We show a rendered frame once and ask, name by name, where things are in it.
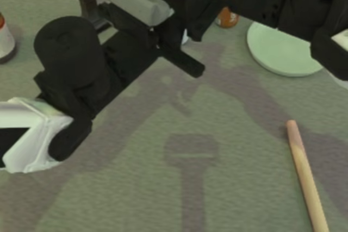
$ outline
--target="light green round plate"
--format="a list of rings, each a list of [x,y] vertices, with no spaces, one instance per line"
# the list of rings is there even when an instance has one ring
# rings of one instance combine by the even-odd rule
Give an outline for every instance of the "light green round plate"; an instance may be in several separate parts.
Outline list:
[[[311,57],[309,42],[256,22],[248,30],[247,44],[260,65],[281,76],[309,76],[323,68]]]

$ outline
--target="red and white can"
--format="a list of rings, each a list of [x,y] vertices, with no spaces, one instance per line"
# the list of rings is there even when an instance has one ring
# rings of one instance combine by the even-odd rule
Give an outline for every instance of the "red and white can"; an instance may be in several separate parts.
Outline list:
[[[14,56],[16,41],[8,28],[4,16],[0,13],[0,64],[5,64]]]

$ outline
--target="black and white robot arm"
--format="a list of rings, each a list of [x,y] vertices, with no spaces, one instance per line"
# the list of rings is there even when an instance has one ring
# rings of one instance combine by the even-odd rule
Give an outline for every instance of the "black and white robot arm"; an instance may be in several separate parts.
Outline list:
[[[348,81],[348,0],[109,0],[100,14],[119,31],[100,44],[80,17],[45,25],[34,42],[45,70],[35,99],[0,103],[0,169],[54,167],[88,137],[93,119],[158,58],[200,77],[205,66],[181,51],[223,7],[311,43],[312,57],[338,81]]]

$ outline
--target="wooden stick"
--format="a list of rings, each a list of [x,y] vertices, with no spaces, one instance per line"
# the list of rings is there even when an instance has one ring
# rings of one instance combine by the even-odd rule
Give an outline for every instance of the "wooden stick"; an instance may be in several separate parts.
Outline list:
[[[314,232],[329,232],[299,128],[294,120],[290,120],[287,122],[287,129],[297,175],[301,183]]]

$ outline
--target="gray tabletop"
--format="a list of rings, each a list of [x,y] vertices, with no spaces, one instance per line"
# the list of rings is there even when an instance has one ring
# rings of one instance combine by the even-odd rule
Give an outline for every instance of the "gray tabletop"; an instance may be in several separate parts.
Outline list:
[[[18,43],[0,67],[0,101],[35,97],[35,34],[79,15],[78,2],[0,0],[0,8]],[[347,231],[348,91],[325,71],[286,78],[261,68],[246,45],[250,24],[212,25],[202,43],[184,46],[207,66],[199,79],[156,62],[61,166],[0,172],[0,231],[312,231],[289,119],[299,123],[331,232]]]

